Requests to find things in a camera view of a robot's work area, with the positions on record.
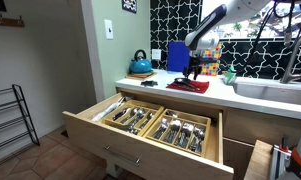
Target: faucet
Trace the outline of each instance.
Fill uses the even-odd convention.
[[[293,48],[293,51],[292,51],[292,54],[291,54],[291,57],[289,60],[289,64],[286,68],[286,71],[285,71],[283,77],[280,80],[280,83],[288,84],[290,81],[301,79],[301,74],[292,74],[291,73],[291,70],[294,65],[294,61],[296,59],[296,55],[299,50],[300,44],[301,44],[301,36],[298,39],[296,39],[296,43],[294,45],[294,48]]]

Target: drawer handle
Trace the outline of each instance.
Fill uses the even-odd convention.
[[[117,157],[117,158],[119,158],[119,159],[122,159],[122,160],[124,160],[124,161],[127,161],[128,163],[130,163],[130,164],[132,164],[132,165],[135,165],[135,166],[137,166],[137,167],[140,166],[140,163],[139,163],[139,162],[140,162],[140,159],[141,159],[141,158],[138,158],[137,160],[131,160],[131,159],[127,158],[127,157],[124,157],[124,156],[118,154],[117,152],[113,151],[113,150],[110,149],[110,148],[111,148],[111,146],[107,146],[107,147],[104,147],[103,149],[106,150],[106,151],[108,151],[110,154],[114,155],[115,157]]]

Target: drawer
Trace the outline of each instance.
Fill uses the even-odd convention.
[[[119,93],[79,114],[64,112],[70,141],[146,179],[232,179],[233,169],[222,163],[222,112],[210,126],[209,143],[200,157],[129,134],[104,121],[91,121],[121,97]]]

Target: bottle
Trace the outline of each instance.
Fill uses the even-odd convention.
[[[236,80],[237,71],[234,69],[233,65],[230,66],[226,74],[224,75],[224,84],[232,84]]]

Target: wooden cutlery tray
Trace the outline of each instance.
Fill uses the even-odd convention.
[[[116,120],[113,120],[113,117],[122,112],[123,110],[129,108],[129,110],[121,117],[119,117]],[[134,109],[142,109],[144,115],[143,117],[133,126],[133,129],[138,131],[138,136],[143,136],[144,133],[147,131],[149,127],[153,124],[153,122],[159,117],[159,115],[163,112],[164,107],[156,104],[146,103],[142,101],[137,100],[129,100],[126,103],[124,103],[122,106],[115,109],[113,112],[106,115],[101,122],[103,122],[106,125],[112,126],[112,127],[120,127],[128,125],[131,121],[136,119],[138,117],[138,112],[135,111],[134,114],[131,114]]]
[[[158,130],[160,129],[161,125],[162,125],[162,120],[166,119],[167,121],[167,128],[166,130],[163,132],[163,134],[158,138],[158,136],[155,138],[154,135],[156,134],[156,132],[158,132]],[[174,136],[172,142],[171,142],[171,138],[170,138],[170,142],[167,142],[167,136],[171,130],[172,121],[175,120],[179,120],[181,122],[180,124],[180,128],[178,129],[176,135]],[[185,123],[188,123],[190,125],[193,125],[193,130],[191,131],[190,135],[189,135],[189,131],[187,132],[188,134],[188,140],[183,143],[183,146],[181,146],[179,143],[179,137],[181,136],[181,133],[183,132],[183,125]],[[206,154],[206,149],[207,149],[207,144],[209,141],[209,130],[210,130],[210,123],[211,123],[211,119],[207,118],[207,117],[203,117],[203,116],[197,116],[197,115],[193,115],[193,114],[188,114],[188,113],[184,113],[184,112],[180,112],[180,111],[175,111],[175,110],[171,110],[171,109],[166,109],[156,120],[155,122],[152,124],[152,126],[149,128],[149,130],[144,134],[144,136],[150,140],[195,154],[197,156],[201,156],[201,157],[205,157]],[[195,128],[200,128],[204,131],[205,135],[204,135],[204,139],[203,141],[200,143],[201,144],[201,152],[195,151],[195,150],[190,150],[190,146],[191,143],[193,141],[193,139],[195,137],[198,137],[195,135]]]

